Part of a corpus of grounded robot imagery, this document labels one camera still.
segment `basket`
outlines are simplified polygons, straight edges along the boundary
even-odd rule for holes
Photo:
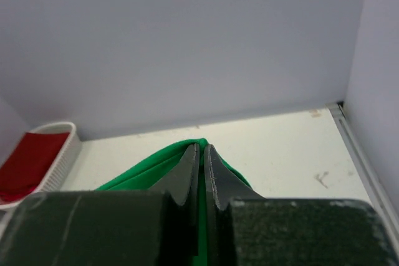
[[[37,192],[57,191],[64,183],[70,169],[74,165],[75,160],[80,153],[80,150],[82,149],[82,142],[77,136],[76,126],[71,122],[61,121],[37,127],[30,132],[43,134],[69,132],[69,136],[65,140],[64,145],[59,151],[57,157],[55,157],[55,160],[51,164],[49,170],[46,172],[46,175],[31,194]],[[0,211],[7,211],[18,206],[18,204],[23,201],[24,198],[16,202],[9,203],[4,203],[0,200]]]

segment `green cloth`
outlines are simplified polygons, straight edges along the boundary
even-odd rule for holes
[[[184,140],[173,143],[139,162],[134,167],[99,187],[97,190],[147,189],[178,164],[187,147],[193,143],[198,143],[200,147],[200,172],[198,178],[198,256],[194,257],[193,265],[204,266],[207,265],[204,149],[209,144],[206,139]],[[225,160],[223,160],[223,163],[242,182],[249,186],[248,182],[239,172],[233,169]]]

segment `white floor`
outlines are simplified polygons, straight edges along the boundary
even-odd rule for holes
[[[171,143],[201,137],[262,196],[371,203],[326,108],[87,141],[62,189],[95,189]]]

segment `white wall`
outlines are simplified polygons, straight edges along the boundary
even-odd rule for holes
[[[84,138],[342,100],[362,0],[0,0],[0,93]]]
[[[399,0],[365,0],[345,109],[399,211]]]
[[[27,130],[27,123],[0,97],[0,166]]]

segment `red cloth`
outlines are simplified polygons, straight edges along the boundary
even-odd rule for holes
[[[33,192],[57,157],[69,133],[26,133],[0,168],[0,199],[17,201]]]

